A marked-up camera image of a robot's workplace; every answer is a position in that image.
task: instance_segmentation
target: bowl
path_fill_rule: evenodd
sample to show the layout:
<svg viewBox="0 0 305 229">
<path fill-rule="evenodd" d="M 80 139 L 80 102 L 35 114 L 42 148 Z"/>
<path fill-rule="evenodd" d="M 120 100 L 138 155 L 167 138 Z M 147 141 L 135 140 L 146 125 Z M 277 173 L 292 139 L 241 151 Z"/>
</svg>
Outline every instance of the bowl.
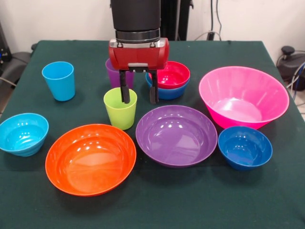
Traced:
<svg viewBox="0 0 305 229">
<path fill-rule="evenodd" d="M 111 125 L 90 124 L 66 132 L 51 146 L 47 177 L 59 190 L 97 196 L 121 184 L 136 160 L 132 139 Z"/>
<path fill-rule="evenodd" d="M 218 146 L 228 164 L 236 170 L 250 170 L 266 164 L 272 156 L 272 145 L 258 130 L 234 126 L 223 130 Z"/>
<path fill-rule="evenodd" d="M 182 63 L 168 61 L 164 69 L 157 70 L 158 87 L 175 89 L 183 86 L 190 79 L 190 70 Z"/>
<path fill-rule="evenodd" d="M 286 88 L 262 71 L 240 66 L 215 69 L 199 84 L 214 121 L 223 128 L 258 129 L 282 116 L 289 106 Z"/>
<path fill-rule="evenodd" d="M 148 73 L 146 73 L 145 78 L 146 78 L 146 81 L 147 81 L 147 84 L 148 84 L 149 88 L 151 88 L 152 87 L 152 80 L 151 80 L 151 78 L 149 78 Z M 172 99 L 179 98 L 181 95 L 183 95 L 189 81 L 190 80 L 188 80 L 183 86 L 175 88 L 175 89 L 158 88 L 159 99 L 172 100 Z"/>
<path fill-rule="evenodd" d="M 204 161 L 217 145 L 217 131 L 201 112 L 180 105 L 155 108 L 137 124 L 136 139 L 142 151 L 171 168 Z"/>
<path fill-rule="evenodd" d="M 12 116 L 0 124 L 0 149 L 16 156 L 31 156 L 40 150 L 48 131 L 47 119 L 39 114 Z"/>
</svg>

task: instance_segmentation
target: table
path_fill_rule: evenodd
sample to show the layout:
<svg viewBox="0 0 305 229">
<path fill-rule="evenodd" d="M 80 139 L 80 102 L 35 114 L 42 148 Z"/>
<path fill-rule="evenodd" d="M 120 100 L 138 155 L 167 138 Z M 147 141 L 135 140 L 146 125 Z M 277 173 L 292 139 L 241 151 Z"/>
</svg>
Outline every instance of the table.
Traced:
<svg viewBox="0 0 305 229">
<path fill-rule="evenodd" d="M 292 100 L 285 115 L 260 129 L 271 140 L 274 154 L 256 170 L 231 169 L 218 149 L 194 167 L 169 169 L 150 160 L 137 146 L 134 170 L 105 195 L 80 198 L 53 187 L 44 162 L 54 141 L 77 126 L 110 123 L 102 100 L 110 88 L 104 65 L 107 45 L 102 41 L 39 42 L 0 121 L 34 112 L 48 119 L 50 130 L 34 156 L 1 152 L 0 229 L 305 228 L 305 124 Z M 137 122 L 158 106 L 186 105 L 211 118 L 198 83 L 214 68 L 249 66 L 280 80 L 262 42 L 172 42 L 170 46 L 170 60 L 189 67 L 190 83 L 182 97 L 153 105 L 143 74 L 136 74 L 135 125 L 127 130 L 135 142 Z M 53 61 L 68 61 L 75 67 L 76 95 L 68 102 L 56 102 L 41 75 L 42 68 Z"/>
</svg>

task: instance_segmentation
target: purple bowl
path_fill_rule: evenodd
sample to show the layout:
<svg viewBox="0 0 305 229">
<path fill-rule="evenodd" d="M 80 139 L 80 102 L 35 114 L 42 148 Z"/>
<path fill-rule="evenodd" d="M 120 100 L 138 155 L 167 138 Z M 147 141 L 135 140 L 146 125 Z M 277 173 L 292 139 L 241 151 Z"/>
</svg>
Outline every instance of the purple bowl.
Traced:
<svg viewBox="0 0 305 229">
<path fill-rule="evenodd" d="M 187 106 L 151 110 L 138 122 L 136 138 L 143 152 L 171 168 L 193 166 L 212 154 L 217 131 L 211 120 Z"/>
</svg>

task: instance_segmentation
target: pink bowl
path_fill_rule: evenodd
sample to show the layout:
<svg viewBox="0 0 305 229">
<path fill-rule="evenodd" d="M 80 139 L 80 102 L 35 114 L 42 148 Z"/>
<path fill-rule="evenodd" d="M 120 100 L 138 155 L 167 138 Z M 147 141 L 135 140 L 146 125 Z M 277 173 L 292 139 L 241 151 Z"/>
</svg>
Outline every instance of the pink bowl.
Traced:
<svg viewBox="0 0 305 229">
<path fill-rule="evenodd" d="M 222 67 L 207 73 L 199 83 L 199 93 L 223 128 L 258 129 L 282 116 L 289 106 L 288 92 L 279 81 L 248 67 Z"/>
<path fill-rule="evenodd" d="M 176 89 L 182 87 L 190 79 L 190 70 L 182 63 L 168 61 L 164 69 L 157 70 L 158 87 Z"/>
</svg>

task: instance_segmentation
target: green cup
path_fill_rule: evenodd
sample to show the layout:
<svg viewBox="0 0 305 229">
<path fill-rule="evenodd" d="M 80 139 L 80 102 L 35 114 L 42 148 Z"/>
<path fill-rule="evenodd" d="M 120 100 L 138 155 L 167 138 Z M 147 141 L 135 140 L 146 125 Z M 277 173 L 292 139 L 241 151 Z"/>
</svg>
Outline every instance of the green cup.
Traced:
<svg viewBox="0 0 305 229">
<path fill-rule="evenodd" d="M 122 102 L 121 89 L 119 87 L 109 90 L 104 95 L 104 103 L 111 122 L 111 125 L 127 130 L 134 123 L 135 108 L 137 105 L 137 94 L 129 89 L 130 102 Z"/>
</svg>

